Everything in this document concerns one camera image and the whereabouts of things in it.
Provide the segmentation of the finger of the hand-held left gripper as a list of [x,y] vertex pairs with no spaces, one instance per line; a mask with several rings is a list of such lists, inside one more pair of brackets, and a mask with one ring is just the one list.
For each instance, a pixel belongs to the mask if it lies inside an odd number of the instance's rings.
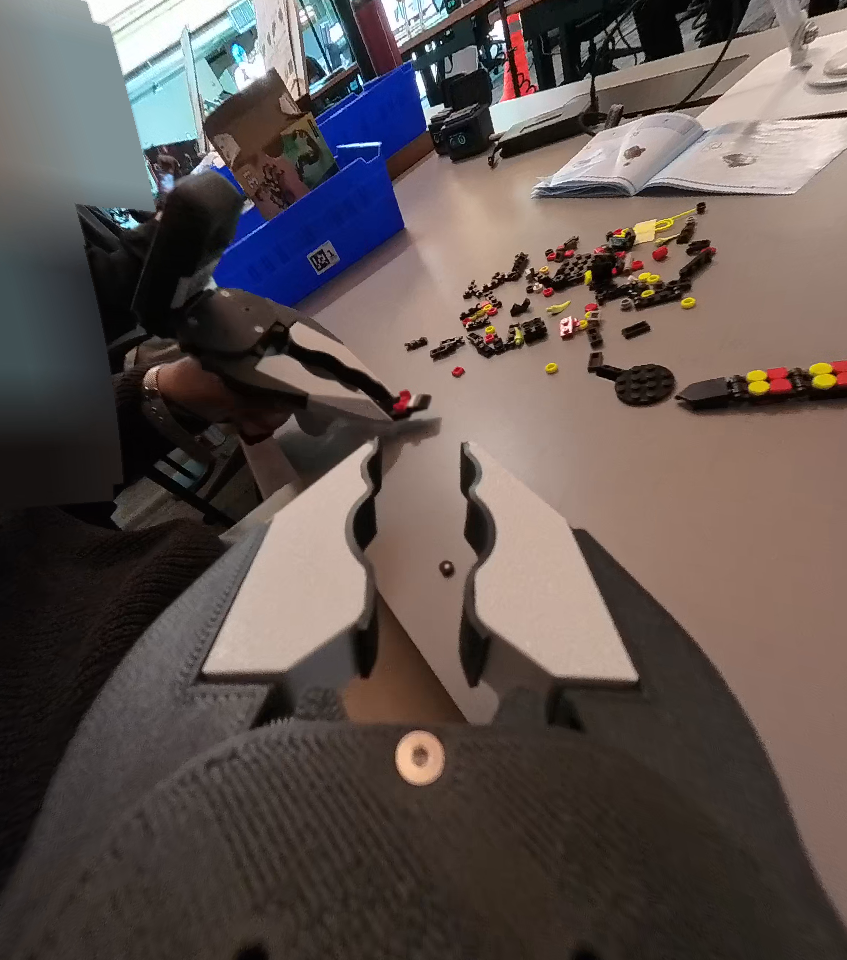
[[284,352],[315,375],[356,390],[373,402],[402,399],[372,374],[343,342],[302,320],[288,325]]
[[364,390],[331,374],[314,372],[290,356],[266,356],[254,366],[257,384],[301,402],[308,413],[329,419],[390,423],[392,417]]

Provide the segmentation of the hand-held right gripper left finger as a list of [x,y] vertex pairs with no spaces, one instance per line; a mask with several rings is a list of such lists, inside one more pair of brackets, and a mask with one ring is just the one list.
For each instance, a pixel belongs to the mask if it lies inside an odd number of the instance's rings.
[[363,443],[278,511],[202,665],[214,683],[345,687],[379,653],[375,575],[381,447]]

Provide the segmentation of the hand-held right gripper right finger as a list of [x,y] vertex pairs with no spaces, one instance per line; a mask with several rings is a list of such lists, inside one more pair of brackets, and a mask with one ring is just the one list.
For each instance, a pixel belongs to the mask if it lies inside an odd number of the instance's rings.
[[486,449],[460,450],[469,687],[633,690],[639,674],[570,523]]

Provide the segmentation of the cardboard lego set box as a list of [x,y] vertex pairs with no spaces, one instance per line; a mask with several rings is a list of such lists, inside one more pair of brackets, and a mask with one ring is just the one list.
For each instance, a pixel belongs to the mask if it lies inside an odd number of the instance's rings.
[[203,130],[266,222],[340,172],[312,113],[301,108],[275,69],[218,106]]

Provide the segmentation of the black round lego plate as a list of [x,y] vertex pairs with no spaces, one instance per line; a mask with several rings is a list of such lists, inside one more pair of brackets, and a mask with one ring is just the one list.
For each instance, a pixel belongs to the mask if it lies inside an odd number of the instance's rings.
[[623,370],[614,380],[616,399],[631,408],[646,408],[666,402],[674,394],[677,381],[666,366],[645,364]]

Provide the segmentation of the pile of loose lego pieces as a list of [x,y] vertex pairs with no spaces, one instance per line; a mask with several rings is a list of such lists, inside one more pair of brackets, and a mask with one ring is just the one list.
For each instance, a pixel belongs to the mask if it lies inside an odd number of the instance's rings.
[[508,271],[488,282],[470,282],[463,294],[469,306],[461,313],[462,333],[430,344],[426,336],[404,344],[407,353],[428,350],[434,362],[462,351],[466,345],[493,359],[546,342],[548,318],[558,322],[558,337],[585,338],[602,363],[602,315],[618,304],[621,312],[643,313],[660,306],[697,306],[694,281],[716,259],[717,248],[697,238],[698,222],[707,203],[670,217],[640,222],[606,234],[591,251],[578,236],[548,248],[544,263],[533,267],[529,254],[518,253]]

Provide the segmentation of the long lego snake model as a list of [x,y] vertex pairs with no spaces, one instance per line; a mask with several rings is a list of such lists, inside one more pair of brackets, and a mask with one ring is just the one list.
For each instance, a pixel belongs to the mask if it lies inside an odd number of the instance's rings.
[[753,369],[742,375],[690,384],[675,396],[681,407],[694,413],[845,400],[847,359],[808,367]]

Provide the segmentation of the person's left hand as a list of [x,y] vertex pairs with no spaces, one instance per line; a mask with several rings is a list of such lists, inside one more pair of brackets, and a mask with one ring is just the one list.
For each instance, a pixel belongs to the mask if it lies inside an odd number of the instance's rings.
[[160,366],[156,389],[167,405],[214,426],[226,426],[250,445],[270,439],[292,416],[269,399],[232,390],[192,357]]

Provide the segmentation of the blue plastic bin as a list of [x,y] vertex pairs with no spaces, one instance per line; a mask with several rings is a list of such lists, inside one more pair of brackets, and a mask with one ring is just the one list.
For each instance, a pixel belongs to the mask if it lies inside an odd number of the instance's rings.
[[337,174],[272,221],[242,215],[218,287],[297,306],[405,229],[382,142],[342,145],[337,159]]
[[317,117],[321,135],[335,157],[344,146],[379,143],[390,161],[428,132],[412,62],[350,93]]

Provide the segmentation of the black electronic device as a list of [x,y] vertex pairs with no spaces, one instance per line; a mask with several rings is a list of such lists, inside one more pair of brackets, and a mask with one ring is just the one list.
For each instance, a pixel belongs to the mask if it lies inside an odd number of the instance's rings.
[[482,66],[445,78],[442,109],[430,118],[427,130],[437,155],[461,162],[485,154],[495,134],[491,106],[493,85]]

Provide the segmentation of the orange traffic cone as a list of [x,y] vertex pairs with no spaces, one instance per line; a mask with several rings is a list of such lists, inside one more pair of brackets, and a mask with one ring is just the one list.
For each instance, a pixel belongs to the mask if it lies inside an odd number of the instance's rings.
[[538,91],[530,69],[521,17],[519,14],[511,14],[507,18],[510,46],[504,58],[501,102],[513,101]]

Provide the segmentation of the grey flat electronic device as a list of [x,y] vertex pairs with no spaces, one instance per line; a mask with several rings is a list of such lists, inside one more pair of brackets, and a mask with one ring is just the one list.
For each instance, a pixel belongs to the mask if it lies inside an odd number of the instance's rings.
[[[705,109],[725,93],[744,75],[744,68],[751,58],[746,55],[729,55],[715,69],[707,82],[700,86],[693,99],[684,102],[685,96],[696,87],[710,69],[710,66],[695,66],[680,70],[666,71],[660,76],[641,79],[625,79],[623,73],[600,77],[600,81],[611,79],[620,83],[598,85],[596,101],[599,112],[605,113],[610,107],[623,107],[623,117],[632,119],[649,114],[668,113],[673,110],[689,111],[696,114]],[[591,82],[579,81],[561,85],[549,90],[500,102],[490,108],[490,118],[494,131],[498,135],[509,132],[516,126],[531,120],[560,112],[567,104],[581,100],[587,108],[591,102]]]

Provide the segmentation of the open instruction booklet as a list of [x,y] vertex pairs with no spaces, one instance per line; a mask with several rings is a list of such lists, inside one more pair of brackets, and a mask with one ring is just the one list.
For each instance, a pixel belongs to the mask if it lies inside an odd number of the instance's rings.
[[606,128],[533,199],[633,198],[649,191],[791,196],[847,150],[847,117],[737,121],[706,129],[668,112]]

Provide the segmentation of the white flat stand base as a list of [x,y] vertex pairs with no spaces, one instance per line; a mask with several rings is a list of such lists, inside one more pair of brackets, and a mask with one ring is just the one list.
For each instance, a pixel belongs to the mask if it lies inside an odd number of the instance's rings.
[[733,122],[847,115],[847,30],[823,32],[794,67],[790,51],[766,58],[700,116],[708,130]]

